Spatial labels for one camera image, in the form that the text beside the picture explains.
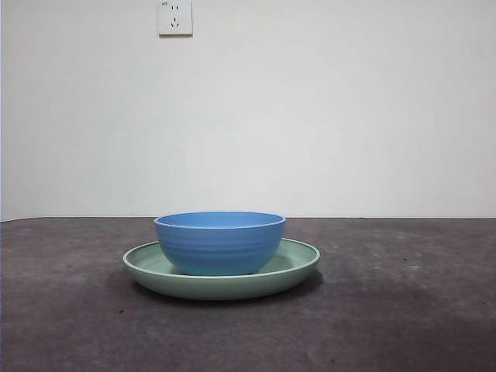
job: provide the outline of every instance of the ribbed bowl exterior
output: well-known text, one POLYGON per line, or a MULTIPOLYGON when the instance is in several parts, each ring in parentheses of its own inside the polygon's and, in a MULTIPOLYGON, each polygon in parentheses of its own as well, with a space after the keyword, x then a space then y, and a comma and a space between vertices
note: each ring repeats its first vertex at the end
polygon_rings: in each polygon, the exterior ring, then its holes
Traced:
POLYGON ((184 228, 156 224, 166 258, 190 275, 252 274, 275 254, 285 220, 246 228, 184 228))

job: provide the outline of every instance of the plate rim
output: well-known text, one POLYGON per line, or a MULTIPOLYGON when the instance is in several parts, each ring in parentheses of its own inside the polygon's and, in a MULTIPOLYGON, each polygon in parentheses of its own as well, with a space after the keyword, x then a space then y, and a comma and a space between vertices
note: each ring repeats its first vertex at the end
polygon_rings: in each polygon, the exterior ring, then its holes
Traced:
POLYGON ((293 242, 293 243, 298 243, 301 245, 306 246, 310 250, 312 250, 315 253, 315 257, 310 260, 307 263, 304 263, 303 265, 297 266, 297 267, 292 267, 290 269, 284 269, 284 270, 277 270, 277 271, 271 271, 269 273, 257 273, 257 274, 244 274, 244 275, 184 275, 184 274, 164 274, 164 273, 157 273, 156 271, 151 271, 151 270, 145 270, 141 267, 138 267, 136 265, 133 265, 129 260, 127 259, 128 255, 130 255, 132 252, 135 250, 139 250, 141 248, 144 248, 146 246, 151 246, 152 244, 157 244, 160 242, 158 240, 154 242, 149 242, 149 243, 144 243, 139 246, 135 246, 134 248, 128 250, 127 252, 124 253, 122 256, 122 260, 124 261, 124 264, 133 270, 140 271, 145 274, 152 274, 152 275, 158 275, 161 277, 176 277, 180 279, 185 279, 185 280, 197 280, 197 279, 202 279, 202 280, 208 280, 208 281, 218 281, 218 280, 224 280, 224 279, 234 279, 234 278, 239 278, 239 279, 247 279, 247 278, 255 278, 255 277, 268 277, 276 274, 284 274, 284 273, 289 273, 292 271, 297 271, 304 269, 306 267, 310 267, 313 264, 316 264, 319 259, 320 259, 320 252, 317 248, 315 248, 313 245, 302 242, 300 240, 295 240, 295 239, 289 239, 289 238, 281 238, 281 240, 286 240, 288 242, 293 242))

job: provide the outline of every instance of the bowl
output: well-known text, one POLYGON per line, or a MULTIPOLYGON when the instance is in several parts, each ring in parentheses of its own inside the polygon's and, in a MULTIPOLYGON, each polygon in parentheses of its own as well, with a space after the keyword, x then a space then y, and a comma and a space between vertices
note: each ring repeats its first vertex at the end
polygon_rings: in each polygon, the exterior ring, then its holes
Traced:
POLYGON ((279 247, 286 218, 264 212, 209 211, 154 220, 165 257, 190 275, 252 274, 279 247))

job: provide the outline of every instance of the light green dish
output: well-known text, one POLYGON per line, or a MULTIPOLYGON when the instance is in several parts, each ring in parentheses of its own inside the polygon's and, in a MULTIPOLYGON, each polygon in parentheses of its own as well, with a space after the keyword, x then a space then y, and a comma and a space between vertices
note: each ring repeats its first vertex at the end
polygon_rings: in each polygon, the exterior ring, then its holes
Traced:
POLYGON ((132 248, 124 264, 142 286, 179 298, 236 300, 271 295, 303 281, 315 269, 319 251, 292 239, 281 239, 276 254, 255 274, 206 277, 179 272, 162 253, 158 242, 132 248))

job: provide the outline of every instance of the ceramic bowl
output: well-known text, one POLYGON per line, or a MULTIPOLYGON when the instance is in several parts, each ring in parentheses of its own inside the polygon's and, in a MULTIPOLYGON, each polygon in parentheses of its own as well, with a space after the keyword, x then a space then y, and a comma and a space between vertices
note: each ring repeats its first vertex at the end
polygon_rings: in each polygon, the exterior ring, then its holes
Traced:
POLYGON ((251 274, 275 254, 286 218, 263 212, 189 212, 154 220, 165 257, 190 275, 251 274))

